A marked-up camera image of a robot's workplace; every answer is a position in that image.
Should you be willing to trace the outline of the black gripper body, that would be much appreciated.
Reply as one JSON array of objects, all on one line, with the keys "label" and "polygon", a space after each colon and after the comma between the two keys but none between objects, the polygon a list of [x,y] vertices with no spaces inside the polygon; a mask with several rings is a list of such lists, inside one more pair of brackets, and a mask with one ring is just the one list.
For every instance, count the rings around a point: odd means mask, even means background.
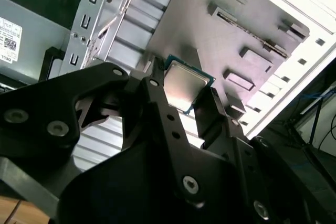
[{"label": "black gripper body", "polygon": [[141,143],[76,177],[59,201],[60,223],[251,223],[238,176],[224,159],[192,147],[204,195],[194,208],[170,187],[163,158]]}]

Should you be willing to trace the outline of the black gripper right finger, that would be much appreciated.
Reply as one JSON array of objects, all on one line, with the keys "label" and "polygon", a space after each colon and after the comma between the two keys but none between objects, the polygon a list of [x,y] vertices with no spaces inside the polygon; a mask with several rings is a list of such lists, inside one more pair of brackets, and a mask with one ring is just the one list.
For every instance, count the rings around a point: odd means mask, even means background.
[{"label": "black gripper right finger", "polygon": [[207,178],[213,208],[226,223],[323,223],[323,207],[263,139],[248,140],[224,110],[214,88],[194,105],[202,149],[213,159]]}]

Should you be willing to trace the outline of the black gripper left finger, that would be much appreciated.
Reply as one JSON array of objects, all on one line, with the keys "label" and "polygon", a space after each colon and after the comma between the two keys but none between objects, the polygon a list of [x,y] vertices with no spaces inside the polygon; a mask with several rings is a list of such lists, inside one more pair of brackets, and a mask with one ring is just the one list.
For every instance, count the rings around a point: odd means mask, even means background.
[{"label": "black gripper left finger", "polygon": [[163,90],[164,63],[152,73],[128,75],[102,63],[1,95],[1,155],[36,167],[61,166],[84,129],[116,114],[123,119],[126,148],[147,142],[163,158],[172,190],[194,208],[204,195],[177,111]]}]

